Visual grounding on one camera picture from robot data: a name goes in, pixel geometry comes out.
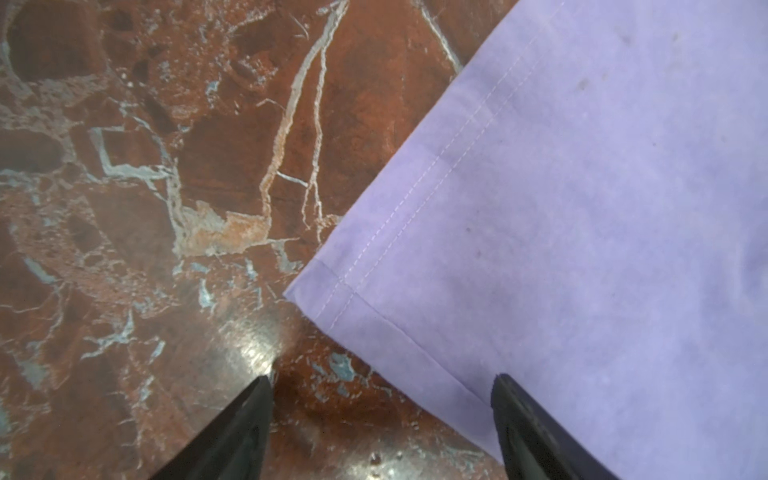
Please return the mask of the purple t-shirt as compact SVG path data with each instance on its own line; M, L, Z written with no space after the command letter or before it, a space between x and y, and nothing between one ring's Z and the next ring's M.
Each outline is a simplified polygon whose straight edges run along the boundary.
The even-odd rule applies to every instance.
M767 475L767 5L520 1L286 292L492 456Z

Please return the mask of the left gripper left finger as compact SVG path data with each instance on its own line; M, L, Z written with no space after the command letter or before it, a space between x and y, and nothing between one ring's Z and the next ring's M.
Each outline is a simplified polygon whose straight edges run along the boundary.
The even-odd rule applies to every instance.
M258 479L273 405L270 379L264 375L257 377L153 477Z

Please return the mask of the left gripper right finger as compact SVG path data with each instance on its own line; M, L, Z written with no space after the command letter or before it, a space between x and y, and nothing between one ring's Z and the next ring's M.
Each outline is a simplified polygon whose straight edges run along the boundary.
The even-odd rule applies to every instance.
M495 377L491 407L510 479L617 479L510 375Z

